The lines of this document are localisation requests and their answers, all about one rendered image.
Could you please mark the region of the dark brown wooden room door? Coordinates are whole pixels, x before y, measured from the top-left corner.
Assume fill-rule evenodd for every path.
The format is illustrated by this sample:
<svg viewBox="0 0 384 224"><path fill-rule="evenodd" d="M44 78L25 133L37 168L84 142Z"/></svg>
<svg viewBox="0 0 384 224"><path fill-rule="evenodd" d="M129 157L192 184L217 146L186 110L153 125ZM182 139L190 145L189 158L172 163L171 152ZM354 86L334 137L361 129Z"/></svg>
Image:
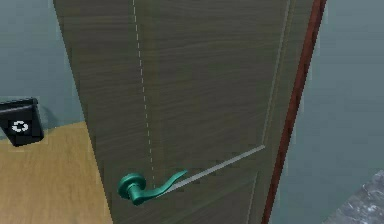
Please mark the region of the dark brown wooden room door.
<svg viewBox="0 0 384 224"><path fill-rule="evenodd" d="M268 224L326 1L53 0L112 224Z"/></svg>

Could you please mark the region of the black recycling bin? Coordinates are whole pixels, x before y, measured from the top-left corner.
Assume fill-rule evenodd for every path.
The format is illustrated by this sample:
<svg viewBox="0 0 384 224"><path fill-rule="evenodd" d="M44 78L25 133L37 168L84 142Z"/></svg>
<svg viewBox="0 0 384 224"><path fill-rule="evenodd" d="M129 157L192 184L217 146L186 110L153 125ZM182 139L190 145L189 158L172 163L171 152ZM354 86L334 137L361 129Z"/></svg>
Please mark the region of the black recycling bin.
<svg viewBox="0 0 384 224"><path fill-rule="evenodd" d="M39 142L44 138L36 98L0 103L0 128L13 146Z"/></svg>

